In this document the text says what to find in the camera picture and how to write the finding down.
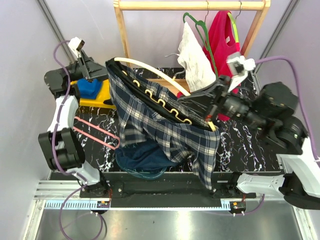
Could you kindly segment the blue cloth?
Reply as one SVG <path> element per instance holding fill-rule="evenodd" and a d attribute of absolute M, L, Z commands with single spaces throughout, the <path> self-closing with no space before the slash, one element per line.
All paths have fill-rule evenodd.
<path fill-rule="evenodd" d="M 102 88 L 103 83 L 96 78 L 94 78 L 92 81 L 82 78 L 76 82 L 76 85 L 82 99 L 95 100 Z"/>

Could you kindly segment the dark green hanger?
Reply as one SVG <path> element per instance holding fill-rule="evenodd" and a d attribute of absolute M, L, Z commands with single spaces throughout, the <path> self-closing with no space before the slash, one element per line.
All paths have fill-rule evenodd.
<path fill-rule="evenodd" d="M 210 45 L 210 41 L 209 41 L 209 33 L 208 33 L 208 29 L 206 27 L 206 23 L 203 20 L 196 20 L 189 12 L 185 12 L 183 14 L 182 20 L 184 23 L 186 22 L 186 20 L 185 20 L 186 17 L 189 17 L 194 22 L 195 28 L 201 38 L 203 46 L 209 52 L 209 56 L 210 56 L 211 63 L 213 65 L 213 71 L 215 73 L 215 76 L 216 76 L 216 78 L 218 78 L 218 70 L 217 70 L 214 55 L 213 55 L 213 52 L 211 49 L 211 45 Z M 201 34 L 199 28 L 201 28 L 203 30 L 204 36 Z"/>

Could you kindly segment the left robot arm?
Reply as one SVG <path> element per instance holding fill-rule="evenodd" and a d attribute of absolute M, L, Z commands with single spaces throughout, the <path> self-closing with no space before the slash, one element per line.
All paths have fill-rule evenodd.
<path fill-rule="evenodd" d="M 85 190 L 97 198 L 108 193 L 108 184 L 101 171 L 86 161 L 84 149 L 74 133 L 74 118 L 81 94 L 78 86 L 71 82 L 80 79 L 100 81 L 106 75 L 106 68 L 87 56 L 84 50 L 70 65 L 48 71 L 44 82 L 54 96 L 56 108 L 48 130 L 38 135 L 48 167 L 76 177 Z"/>

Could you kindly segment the wooden clothes rack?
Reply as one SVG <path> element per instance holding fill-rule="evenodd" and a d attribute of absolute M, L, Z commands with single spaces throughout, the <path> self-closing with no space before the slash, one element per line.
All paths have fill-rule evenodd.
<path fill-rule="evenodd" d="M 255 12 L 252 23 L 241 44 L 241 53 L 248 57 L 271 6 L 269 0 L 115 0 L 116 21 L 124 55 L 161 69 L 177 70 L 173 53 L 182 30 L 183 14 L 196 19 L 200 13 L 212 11 Z"/>

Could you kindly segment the red shirt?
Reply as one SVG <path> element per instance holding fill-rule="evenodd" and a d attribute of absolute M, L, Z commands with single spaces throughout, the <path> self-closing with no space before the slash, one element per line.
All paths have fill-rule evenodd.
<path fill-rule="evenodd" d="M 208 37 L 218 76 L 224 75 L 231 78 L 232 73 L 230 72 L 230 69 L 226 63 L 227 57 L 240 51 L 240 43 L 235 42 L 233 28 L 230 18 L 228 17 L 228 11 L 219 11 L 215 15 L 208 31 Z M 204 46 L 201 46 L 201 48 L 209 60 L 211 68 L 214 72 L 214 67 L 211 63 L 209 52 Z"/>

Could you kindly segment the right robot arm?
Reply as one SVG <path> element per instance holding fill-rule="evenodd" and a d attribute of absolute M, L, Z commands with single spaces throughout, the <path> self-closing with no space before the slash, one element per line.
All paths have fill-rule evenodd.
<path fill-rule="evenodd" d="M 243 194 L 281 196 L 294 207 L 306 210 L 320 208 L 320 169 L 308 156 L 311 135 L 304 124 L 294 116 L 298 97 L 282 82 L 263 87 L 256 99 L 228 92 L 230 79 L 221 76 L 215 83 L 178 101 L 205 121 L 218 114 L 259 131 L 263 144 L 282 155 L 290 173 L 282 175 L 250 175 L 234 172 L 225 189 L 232 198 Z"/>

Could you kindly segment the yellow plastic tray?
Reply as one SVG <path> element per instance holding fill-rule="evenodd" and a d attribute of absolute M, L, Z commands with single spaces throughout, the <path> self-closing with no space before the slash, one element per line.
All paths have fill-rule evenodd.
<path fill-rule="evenodd" d="M 80 106 L 115 109 L 115 106 L 111 101 L 109 80 L 105 79 L 104 81 L 101 81 L 101 82 L 102 82 L 102 87 L 96 99 L 80 98 L 80 101 L 79 101 Z M 72 81 L 71 85 L 76 85 L 76 83 L 77 81 Z"/>

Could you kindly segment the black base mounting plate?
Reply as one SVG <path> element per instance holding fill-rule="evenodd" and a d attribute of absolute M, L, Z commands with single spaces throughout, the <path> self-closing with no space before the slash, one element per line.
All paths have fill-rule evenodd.
<path fill-rule="evenodd" d="M 105 194 L 81 191 L 81 198 L 111 197 L 112 208 L 164 209 L 213 208 L 221 200 L 256 200 L 265 195 L 279 198 L 278 193 L 268 193 L 259 187 L 245 193 L 236 188 L 238 172 L 214 172 L 212 189 L 208 190 L 199 178 L 190 172 L 166 172 L 150 180 L 134 177 L 126 172 L 110 172 L 103 176 L 109 187 Z"/>

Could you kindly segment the lime green hanger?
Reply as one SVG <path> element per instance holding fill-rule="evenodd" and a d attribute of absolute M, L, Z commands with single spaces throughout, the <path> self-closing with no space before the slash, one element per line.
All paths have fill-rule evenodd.
<path fill-rule="evenodd" d="M 234 34 L 234 40 L 236 43 L 239 43 L 239 35 L 238 35 L 238 29 L 237 29 L 237 24 L 236 24 L 236 19 L 233 17 L 232 13 L 230 11 L 227 12 L 227 15 L 230 19 L 231 26 L 233 29 L 233 34 Z"/>

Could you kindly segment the navy plaid skirt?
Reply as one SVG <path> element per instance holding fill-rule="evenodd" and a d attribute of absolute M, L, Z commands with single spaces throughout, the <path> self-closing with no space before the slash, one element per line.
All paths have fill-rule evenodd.
<path fill-rule="evenodd" d="M 168 167 L 191 159 L 192 172 L 208 190 L 220 145 L 219 130 L 208 131 L 167 121 L 147 121 L 118 115 L 120 146 L 116 162 L 128 173 L 140 178 L 156 178 Z"/>

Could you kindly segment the white garment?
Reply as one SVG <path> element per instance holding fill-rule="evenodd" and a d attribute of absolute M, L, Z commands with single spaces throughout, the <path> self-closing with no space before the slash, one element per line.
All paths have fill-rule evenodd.
<path fill-rule="evenodd" d="M 183 25 L 178 51 L 177 61 L 185 69 L 185 80 L 190 92 L 202 90 L 216 81 L 211 63 L 187 22 Z"/>

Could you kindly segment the cream plastic hanger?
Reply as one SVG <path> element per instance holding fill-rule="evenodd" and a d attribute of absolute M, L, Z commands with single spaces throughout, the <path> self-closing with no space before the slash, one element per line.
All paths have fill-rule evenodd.
<path fill-rule="evenodd" d="M 166 81 L 149 80 L 122 64 L 117 57 L 105 62 L 109 75 L 110 95 L 118 112 L 119 120 L 129 118 L 147 123 L 166 121 L 170 124 L 184 124 L 204 131 L 218 128 L 212 122 L 205 122 L 189 107 L 178 102 L 173 93 L 176 87 Z"/>

